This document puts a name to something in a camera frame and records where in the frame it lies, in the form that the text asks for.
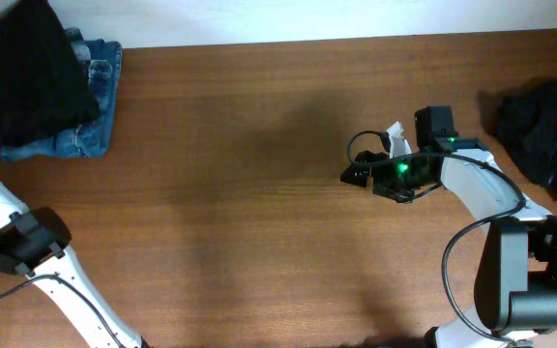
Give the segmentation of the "black jeans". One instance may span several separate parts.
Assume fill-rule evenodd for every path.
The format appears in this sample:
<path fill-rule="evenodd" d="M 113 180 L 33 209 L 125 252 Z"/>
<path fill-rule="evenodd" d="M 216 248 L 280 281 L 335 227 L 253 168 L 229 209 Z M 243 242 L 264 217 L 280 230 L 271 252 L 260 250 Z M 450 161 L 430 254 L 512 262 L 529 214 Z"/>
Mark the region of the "black jeans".
<path fill-rule="evenodd" d="M 0 144 L 22 146 L 100 117 L 56 13 L 19 1 L 0 16 Z"/>

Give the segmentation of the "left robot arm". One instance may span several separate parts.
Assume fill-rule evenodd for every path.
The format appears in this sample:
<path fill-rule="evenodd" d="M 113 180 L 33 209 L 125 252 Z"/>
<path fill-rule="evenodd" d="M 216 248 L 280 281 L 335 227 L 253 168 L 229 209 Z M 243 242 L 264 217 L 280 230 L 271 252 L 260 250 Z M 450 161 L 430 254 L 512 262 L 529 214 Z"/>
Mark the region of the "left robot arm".
<path fill-rule="evenodd" d="M 69 228 L 52 209 L 29 209 L 0 182 L 0 273 L 26 278 L 1 293 L 0 300 L 35 285 L 89 346 L 148 348 L 85 274 L 71 240 Z"/>

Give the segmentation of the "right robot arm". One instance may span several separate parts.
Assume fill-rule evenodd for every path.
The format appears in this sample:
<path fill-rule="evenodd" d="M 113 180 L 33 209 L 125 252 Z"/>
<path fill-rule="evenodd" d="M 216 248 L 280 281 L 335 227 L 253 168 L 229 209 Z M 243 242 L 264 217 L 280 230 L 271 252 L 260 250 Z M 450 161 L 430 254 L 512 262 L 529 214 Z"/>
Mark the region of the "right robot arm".
<path fill-rule="evenodd" d="M 429 329 L 422 346 L 533 346 L 535 337 L 557 331 L 557 216 L 526 196 L 479 139 L 458 134 L 450 107 L 428 106 L 414 120 L 416 151 L 395 122 L 376 134 L 383 151 L 350 156 L 340 179 L 401 204 L 444 188 L 474 218 L 449 240 L 441 261 L 456 317 Z M 458 241 L 476 229 L 485 233 L 484 249 L 474 304 L 462 310 L 450 286 L 449 260 Z"/>

